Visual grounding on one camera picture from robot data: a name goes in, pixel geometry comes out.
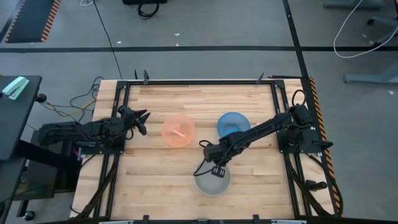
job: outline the cable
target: cable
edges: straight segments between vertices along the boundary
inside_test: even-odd
[[[105,28],[104,22],[102,21],[101,14],[100,14],[100,12],[98,10],[97,4],[95,3],[95,1],[93,1],[93,3],[94,3],[94,6],[95,6],[95,10],[97,11],[99,20],[101,21],[102,27],[104,28],[106,37],[108,38],[109,44],[111,46],[111,50],[112,50],[112,53],[113,53],[114,61],[116,62],[116,65],[118,66],[120,79],[123,79],[122,72],[120,71],[120,66],[119,66],[118,59],[116,58],[116,54],[114,53],[114,49],[113,49],[113,46],[112,46],[111,38],[109,38],[108,31],[106,31],[106,28]]]
[[[79,112],[82,111],[82,110],[88,110],[88,109],[86,109],[86,108],[89,107],[89,105],[93,104],[94,102],[95,102],[95,100],[91,100],[91,101],[90,101],[89,103],[87,103],[85,106],[83,106],[83,107],[79,108],[78,110],[76,110],[75,112],[72,112],[72,113],[67,114],[67,115],[60,114],[61,111],[59,111],[58,109],[56,109],[56,105],[53,105],[53,104],[51,104],[51,103],[48,102],[48,101],[45,101],[43,104],[48,105],[48,106],[51,106],[51,107],[54,109],[54,111],[57,112],[60,116],[68,116],[68,115],[71,116],[71,115],[74,115],[74,114],[79,113]],[[66,108],[76,108],[77,106],[62,106],[62,107],[66,107]]]
[[[43,103],[40,103],[40,105],[44,106],[45,108],[47,108],[47,109],[50,110],[50,111],[55,111],[55,112],[57,112],[58,114],[65,114],[65,115],[71,117],[71,119],[73,119],[74,121],[76,121],[76,123],[78,123],[77,120],[76,120],[74,117],[70,116],[69,114],[67,114],[67,113],[65,113],[65,112],[57,111],[57,110],[53,110],[53,109],[51,109],[51,108],[48,108],[48,107],[47,107],[45,104],[43,104]]]
[[[75,209],[72,208],[72,205],[69,206],[69,209],[73,212],[75,212],[76,214],[80,215],[80,212],[77,212]]]
[[[28,126],[28,127],[30,127],[30,128],[32,128],[33,130],[37,131],[37,129],[33,128],[33,127],[30,126],[29,124],[26,123],[25,125]]]
[[[303,91],[303,90],[296,90],[296,91],[293,93],[293,97],[292,97],[292,106],[299,105],[299,104],[294,104],[294,98],[296,97],[296,94],[297,94],[298,92],[301,92],[301,93],[304,94],[304,100],[303,100],[303,103],[302,103],[301,105],[304,105],[305,102],[307,101],[307,96],[305,95],[304,91]]]
[[[69,105],[72,106],[72,107],[74,107],[74,108],[82,109],[82,108],[80,108],[80,107],[74,105],[74,104],[73,104],[73,101],[74,101],[75,99],[78,99],[78,98],[81,98],[81,97],[84,97],[84,96],[89,95],[90,92],[91,92],[92,90],[93,90],[93,91],[98,91],[98,88],[99,88],[100,84],[96,84],[96,83],[95,83],[98,79],[104,80],[104,78],[101,77],[101,76],[96,77],[96,78],[93,80],[93,84],[91,84],[91,87],[90,87],[90,89],[88,90],[88,92],[85,93],[85,94],[82,94],[82,95],[79,95],[79,96],[76,96],[76,97],[73,97],[72,99],[70,99]],[[83,117],[84,117],[84,115],[85,115],[85,111],[82,110],[82,112],[83,112],[83,114],[80,116],[78,122],[80,122],[81,119],[83,119]]]
[[[363,2],[363,0],[360,0],[360,2],[358,3],[358,5],[356,5],[356,7],[351,11],[350,14],[348,14],[346,20],[344,21],[343,25],[341,25],[340,30],[338,31],[338,33],[337,33],[337,35],[336,35],[336,37],[335,37],[335,39],[334,39],[334,41],[333,41],[333,49],[335,50],[335,53],[337,54],[337,56],[339,56],[339,57],[341,57],[341,58],[355,58],[355,57],[358,57],[358,56],[360,56],[360,55],[364,55],[364,54],[370,53],[370,52],[372,52],[372,51],[374,51],[374,50],[377,50],[377,49],[381,48],[382,46],[384,46],[385,44],[387,44],[387,43],[395,36],[396,32],[398,31],[398,27],[397,27],[397,28],[395,29],[395,31],[392,33],[392,35],[391,35],[390,38],[388,38],[388,39],[387,39],[384,43],[382,43],[381,45],[379,45],[379,46],[377,46],[377,47],[375,47],[375,48],[373,48],[373,49],[371,49],[371,50],[368,50],[368,51],[366,51],[366,52],[362,52],[362,53],[356,54],[356,55],[341,56],[341,55],[337,52],[337,50],[336,50],[336,40],[337,40],[338,36],[340,35],[341,30],[342,30],[343,27],[345,26],[345,24],[346,24],[348,18],[352,15],[352,13],[358,8],[358,6],[359,6],[362,2]]]
[[[323,167],[322,163],[315,157],[309,155],[306,153],[306,155],[312,159],[313,161],[315,161],[324,171],[324,173],[326,174],[326,176],[329,178],[331,184],[333,186],[335,186],[335,189],[337,191],[337,196],[340,198],[340,208],[338,210],[337,215],[340,217],[343,214],[343,196],[341,195],[340,189],[338,188],[337,184],[336,184],[336,180],[330,175],[329,172],[327,172],[327,170]]]
[[[207,142],[207,144],[211,144],[211,142],[209,142],[207,140],[201,140],[201,141],[199,141],[199,146],[201,146],[201,147],[206,147],[205,145],[201,144],[202,142]]]
[[[132,132],[132,128],[130,128],[131,131],[131,136],[127,138],[126,136],[126,140],[132,140],[132,137],[134,137],[134,133]]]
[[[50,106],[50,102],[48,102],[48,101],[45,101],[45,102],[43,102],[45,105],[49,105]],[[51,104],[52,106],[54,106],[54,107],[62,107],[62,108],[75,108],[74,106],[65,106],[65,105],[55,105],[55,104]],[[85,108],[83,108],[83,110],[85,110],[85,111],[93,111],[93,110],[90,110],[90,109],[85,109]]]
[[[92,155],[90,158],[88,158],[84,163],[82,163],[80,168],[82,168],[84,165],[86,165],[86,163],[87,163],[88,161],[90,161],[90,160],[91,160],[92,158],[94,158],[94,157],[95,157],[95,154]]]
[[[94,0],[91,0],[91,2],[89,0],[81,0],[80,5],[83,7],[86,7],[86,6],[92,5],[93,3],[94,3]]]
[[[138,16],[141,19],[150,19],[152,16],[154,16],[156,14],[156,12],[159,10],[159,2],[156,2],[156,8],[153,12],[151,13],[146,13],[142,11],[142,7],[143,5],[147,2],[148,0],[141,0],[141,2],[138,5]]]
[[[228,148],[228,149],[226,150],[226,152],[224,153],[223,157],[220,159],[220,161],[219,161],[215,166],[213,166],[211,169],[209,169],[209,170],[207,170],[207,171],[204,171],[204,172],[202,172],[202,173],[200,173],[200,174],[197,174],[197,172],[200,170],[200,168],[202,167],[202,165],[205,163],[205,159],[204,159],[204,160],[202,161],[202,163],[200,164],[200,166],[198,166],[198,168],[196,169],[196,171],[193,173],[193,176],[194,176],[194,177],[198,177],[198,176],[201,176],[201,175],[205,175],[205,174],[211,172],[214,168],[220,166],[220,164],[224,161],[224,159],[226,158],[226,156],[228,155],[228,153],[229,153],[229,151],[232,149],[232,147],[234,147],[234,145],[235,145],[236,143],[238,143],[240,140],[242,140],[242,139],[244,139],[244,138],[246,138],[246,137],[247,137],[247,136],[243,136],[243,137],[239,138],[238,140],[236,140],[234,143],[232,143],[232,145],[229,146],[229,148]]]

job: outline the wooden table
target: wooden table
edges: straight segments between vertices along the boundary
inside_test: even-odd
[[[289,102],[293,92],[302,89],[299,79],[284,80]],[[94,120],[111,116],[116,80],[103,80],[98,92]],[[297,102],[303,95],[297,94]],[[119,105],[123,101],[121,94]],[[120,158],[111,219],[153,220],[293,218],[292,202],[276,134],[251,144],[228,163],[232,173],[229,189],[218,197],[203,195],[195,186],[193,171],[203,159],[199,140],[218,142],[217,120],[226,112],[242,113],[255,126],[275,116],[269,85],[137,85],[130,89],[128,106],[151,112],[146,122],[148,134],[138,132],[126,141]],[[196,126],[196,139],[187,147],[172,148],[160,134],[168,116],[185,114]],[[301,155],[306,179],[326,181],[322,168]],[[73,208],[81,211],[98,188],[103,156],[85,165],[78,181]],[[302,195],[296,187],[300,213]],[[330,192],[313,192],[315,198],[333,213]],[[101,214],[104,214],[104,194]]]

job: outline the gray floor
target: gray floor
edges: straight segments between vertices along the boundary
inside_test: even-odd
[[[17,0],[0,2],[3,26]],[[15,47],[108,47],[93,6],[81,7],[80,0],[62,1],[48,41],[45,43],[6,44]],[[347,10],[324,9],[319,0],[289,0],[301,46],[332,46]],[[339,46],[367,46],[391,29],[380,24],[366,26],[372,15],[395,17],[394,8],[358,11],[347,23]],[[281,0],[170,0],[161,5],[158,15],[147,21],[138,18],[134,7],[121,1],[98,0],[99,11],[115,47],[280,45],[293,46]],[[398,39],[389,45],[398,46]],[[343,52],[344,55],[355,52]],[[203,51],[203,52],[118,52],[124,78],[133,78],[134,69],[151,78],[256,78],[266,75],[301,76],[295,52]],[[396,202],[398,169],[395,162],[395,111],[398,87],[385,85],[347,85],[346,73],[368,74],[383,71],[398,58],[398,52],[373,52],[352,60],[333,52],[305,52],[308,74],[315,78],[335,172],[345,200],[345,217],[398,220]],[[117,79],[112,53],[36,53],[0,54],[0,74],[42,75],[40,92],[49,101],[67,105],[71,97],[88,91],[97,76]],[[79,101],[81,105],[90,97]],[[28,123],[39,128],[43,123],[66,121],[40,105],[34,105]],[[83,122],[89,121],[90,115]],[[30,139],[26,128],[22,138]],[[36,212],[32,223],[64,220],[69,215],[73,194],[31,201]],[[15,218],[18,203],[7,220]]]

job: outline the black metal frame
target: black metal frame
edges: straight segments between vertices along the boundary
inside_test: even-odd
[[[279,106],[279,101],[278,101],[278,96],[277,96],[277,89],[280,90],[281,95],[282,95],[282,101],[283,101],[283,107],[286,110],[289,107],[289,102],[287,100],[287,95],[286,95],[286,90],[285,90],[285,85],[283,80],[149,80],[149,77],[147,77],[145,80],[133,80],[133,81],[118,81],[116,85],[116,93],[114,97],[114,103],[113,103],[113,110],[112,110],[112,116],[116,116],[118,104],[119,104],[119,98],[121,94],[121,90],[125,87],[125,92],[124,92],[124,99],[123,99],[123,105],[128,106],[128,99],[129,99],[129,92],[130,88],[134,85],[270,85],[271,87],[271,92],[272,92],[272,97],[274,100],[274,107],[275,107],[275,113],[280,113],[280,106]],[[301,79],[302,86],[303,86],[303,91],[305,92],[307,96],[307,105],[310,111],[310,114],[315,121],[314,126],[318,130],[318,135],[320,137],[319,133],[319,124],[317,120],[317,116],[314,113],[311,113],[311,111],[315,111],[315,104],[313,102],[312,98],[312,92],[310,88],[310,82],[308,78],[299,78]],[[286,166],[286,171],[287,171],[287,165],[286,161],[290,161],[290,154],[288,153],[283,153],[284,161],[285,161],[285,166]],[[114,198],[114,190],[115,190],[115,185],[116,185],[116,177],[117,177],[117,171],[118,171],[118,164],[119,164],[119,158],[120,155],[115,155],[114,160],[113,160],[113,165],[111,170],[109,171],[108,175],[106,175],[107,167],[108,167],[108,161],[109,161],[109,156],[104,155],[104,160],[101,168],[101,174],[100,174],[100,184],[99,184],[99,189],[95,193],[95,196],[91,199],[91,201],[96,201],[95,203],[95,210],[93,213],[93,218],[88,217],[88,214],[84,215],[83,217],[80,218],[72,218],[69,220],[65,221],[59,221],[59,222],[50,222],[52,224],[62,224],[62,223],[99,223],[99,222],[108,222],[112,221],[111,220],[111,212],[112,212],[112,205],[113,205],[113,198]],[[302,170],[302,165],[301,165],[301,160],[300,160],[300,154],[294,154],[294,159],[296,163],[296,171],[298,173],[298,176],[300,180],[303,180],[303,170]],[[324,169],[328,172],[328,167],[325,165],[326,164],[326,158],[325,155],[322,155],[322,164],[324,166]],[[294,181],[288,175],[287,173],[287,178],[288,178],[288,183],[289,183],[289,190],[290,190],[290,196],[292,199],[292,209],[294,212],[294,217],[296,220],[305,220],[307,223],[398,223],[398,222],[392,222],[392,221],[381,221],[381,220],[363,220],[363,219],[356,219],[356,218],[339,218],[339,217],[314,217],[311,214],[311,206],[308,203],[307,199],[303,196],[303,202],[304,202],[304,208],[305,208],[305,215],[300,214],[299,210],[299,205],[297,202],[297,194],[295,191],[295,185]],[[337,209],[335,207],[335,201],[333,198],[333,191],[331,189],[332,184],[326,178],[328,181],[328,186],[329,186],[329,191],[330,191],[330,197],[333,203],[333,207],[335,209],[335,212],[337,212]],[[104,192],[105,188],[107,187],[107,184],[110,185],[109,188],[109,195],[108,195],[108,201],[106,204],[106,212],[105,216],[100,217],[100,208],[101,208],[101,195]],[[134,220],[134,223],[137,224],[150,224],[150,223],[186,223],[186,224],[219,224],[219,223],[224,223],[224,224],[261,224],[261,223],[283,223],[280,220],[271,220],[271,219],[260,219],[259,215],[253,215],[253,219],[251,220],[150,220],[148,215],[144,215],[142,220]]]
[[[129,92],[130,88],[134,85],[269,85],[271,88],[272,92],[272,98],[274,101],[274,107],[275,107],[275,113],[280,113],[280,108],[279,108],[279,100],[277,96],[277,88],[280,89],[282,93],[282,100],[284,104],[284,109],[287,110],[289,107],[289,102],[287,100],[287,95],[286,95],[286,90],[285,90],[285,85],[283,80],[133,80],[133,81],[118,81],[116,84],[116,93],[114,97],[114,103],[113,103],[113,109],[112,109],[112,116],[116,116],[118,104],[119,104],[119,98],[121,94],[121,90],[123,87],[125,87],[125,92],[124,92],[124,98],[123,98],[123,106],[128,106],[128,100],[129,100]],[[296,170],[298,172],[299,177],[303,180],[303,170],[301,166],[301,161],[300,161],[300,156],[299,154],[295,154],[295,163],[296,163]],[[116,172],[119,164],[119,155],[114,156],[114,164],[116,165]],[[290,159],[290,156],[288,153],[284,153],[284,159]],[[108,161],[109,161],[109,156],[104,155],[103,159],[103,164],[101,167],[101,173],[99,176],[100,182],[99,186],[102,186],[104,183],[104,179],[106,176],[106,171],[108,167]],[[108,201],[106,204],[106,212],[105,212],[105,217],[110,218],[111,217],[111,211],[112,211],[112,205],[113,205],[113,198],[114,198],[114,188],[116,185],[116,176],[117,174],[112,178],[110,182],[110,188],[109,188],[109,196],[108,196]],[[297,202],[297,195],[295,191],[295,186],[294,186],[294,181],[291,178],[291,176],[287,175],[288,178],[288,183],[289,183],[289,190],[290,190],[290,196],[292,199],[292,208],[295,217],[300,215],[300,210],[299,210],[299,204]],[[307,202],[306,198],[303,197],[304,205],[305,205],[305,214],[306,215],[311,215],[311,208],[310,204]],[[98,200],[93,218],[99,217],[100,214],[100,209],[101,209],[101,198]],[[245,223],[249,222],[252,223],[253,220],[236,220],[238,223]]]

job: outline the black mat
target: black mat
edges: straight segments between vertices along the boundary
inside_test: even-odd
[[[45,42],[59,7],[60,0],[23,0],[5,42]]]

